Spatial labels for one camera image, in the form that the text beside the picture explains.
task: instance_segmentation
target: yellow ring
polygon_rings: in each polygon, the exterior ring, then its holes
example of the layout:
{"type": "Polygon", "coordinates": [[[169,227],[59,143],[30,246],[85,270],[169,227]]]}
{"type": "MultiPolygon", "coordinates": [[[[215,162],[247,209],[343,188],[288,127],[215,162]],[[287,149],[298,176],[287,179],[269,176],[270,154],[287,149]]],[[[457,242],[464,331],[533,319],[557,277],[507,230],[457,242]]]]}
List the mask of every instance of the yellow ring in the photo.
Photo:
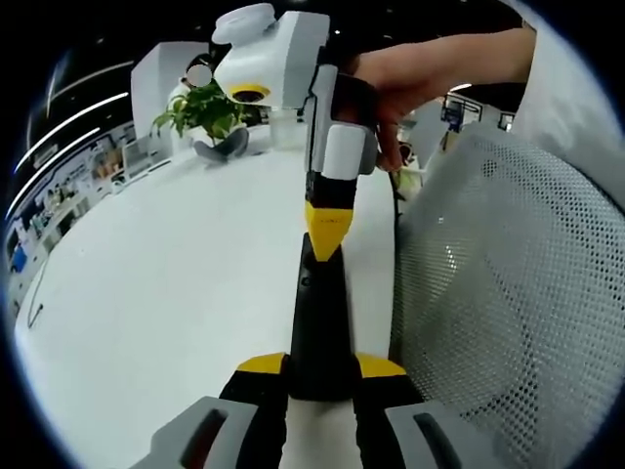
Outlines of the yellow ring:
{"type": "Polygon", "coordinates": [[[269,89],[265,88],[262,85],[244,84],[244,85],[230,86],[231,96],[234,96],[234,94],[239,93],[241,91],[255,91],[263,95],[263,99],[266,98],[271,92],[269,89]]]}

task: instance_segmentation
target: human hand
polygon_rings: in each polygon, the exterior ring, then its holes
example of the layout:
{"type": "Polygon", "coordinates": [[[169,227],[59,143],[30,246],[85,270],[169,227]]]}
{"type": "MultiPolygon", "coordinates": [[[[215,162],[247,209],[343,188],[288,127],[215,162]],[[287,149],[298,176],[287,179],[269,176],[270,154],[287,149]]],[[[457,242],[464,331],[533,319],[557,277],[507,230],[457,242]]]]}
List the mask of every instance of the human hand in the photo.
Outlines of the human hand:
{"type": "Polygon", "coordinates": [[[378,165],[386,171],[401,167],[397,131],[412,110],[460,84],[447,38],[402,44],[359,56],[354,76],[373,85],[379,94],[377,109],[378,165]]]}
{"type": "Polygon", "coordinates": [[[348,70],[373,85],[378,102],[378,165],[401,167],[399,122],[420,105],[463,83],[522,82],[527,79],[535,32],[510,29],[494,34],[463,34],[401,44],[361,54],[348,70]]]}

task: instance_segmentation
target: gray plant pot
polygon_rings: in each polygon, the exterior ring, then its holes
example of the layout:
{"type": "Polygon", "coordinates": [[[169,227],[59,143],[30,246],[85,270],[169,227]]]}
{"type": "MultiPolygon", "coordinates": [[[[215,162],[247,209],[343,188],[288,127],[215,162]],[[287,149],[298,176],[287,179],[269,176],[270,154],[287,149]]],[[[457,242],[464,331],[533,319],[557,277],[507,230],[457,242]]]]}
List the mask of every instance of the gray plant pot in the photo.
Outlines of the gray plant pot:
{"type": "Polygon", "coordinates": [[[245,127],[240,127],[229,134],[222,142],[214,147],[209,147],[204,142],[193,142],[195,152],[210,161],[225,163],[229,157],[241,156],[247,149],[250,134],[245,127]]]}

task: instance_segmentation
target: white sleeve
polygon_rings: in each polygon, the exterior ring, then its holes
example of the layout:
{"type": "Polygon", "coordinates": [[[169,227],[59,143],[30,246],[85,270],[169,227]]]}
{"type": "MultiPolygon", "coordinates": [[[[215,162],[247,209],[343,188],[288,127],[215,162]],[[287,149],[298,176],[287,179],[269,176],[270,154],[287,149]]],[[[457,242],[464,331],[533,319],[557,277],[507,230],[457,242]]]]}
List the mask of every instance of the white sleeve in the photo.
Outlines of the white sleeve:
{"type": "Polygon", "coordinates": [[[536,47],[512,132],[572,164],[617,198],[624,193],[625,133],[616,113],[568,41],[534,17],[536,47]]]}

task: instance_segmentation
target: cable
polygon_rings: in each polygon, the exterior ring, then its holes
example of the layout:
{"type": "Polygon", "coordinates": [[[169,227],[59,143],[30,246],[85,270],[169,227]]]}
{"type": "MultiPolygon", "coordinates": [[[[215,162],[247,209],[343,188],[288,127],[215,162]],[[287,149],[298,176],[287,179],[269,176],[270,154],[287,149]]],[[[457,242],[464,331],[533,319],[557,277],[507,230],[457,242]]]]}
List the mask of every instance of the cable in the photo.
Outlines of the cable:
{"type": "Polygon", "coordinates": [[[34,316],[32,315],[32,307],[35,303],[35,299],[37,298],[37,292],[39,291],[41,280],[43,279],[43,276],[46,274],[46,269],[48,268],[49,262],[50,262],[50,258],[46,259],[46,263],[41,268],[41,275],[39,276],[39,279],[37,280],[37,284],[35,285],[35,290],[32,292],[32,299],[30,300],[30,306],[28,307],[28,319],[27,319],[27,324],[28,324],[29,329],[32,328],[32,326],[35,324],[35,321],[39,317],[39,314],[43,311],[43,304],[39,304],[39,307],[37,308],[35,315],[34,316]]]}
{"type": "Polygon", "coordinates": [[[389,342],[389,359],[392,361],[401,364],[401,350],[403,348],[402,337],[403,337],[403,321],[398,320],[396,315],[398,309],[397,305],[400,305],[402,302],[401,299],[401,288],[399,287],[398,278],[400,276],[401,262],[399,261],[399,194],[397,192],[397,184],[395,179],[393,179],[393,173],[389,173],[389,181],[391,182],[391,188],[393,191],[393,209],[395,212],[394,220],[393,220],[393,248],[394,248],[394,279],[393,279],[393,312],[391,314],[391,341],[389,342]],[[401,329],[400,334],[393,334],[393,330],[401,329]]]}

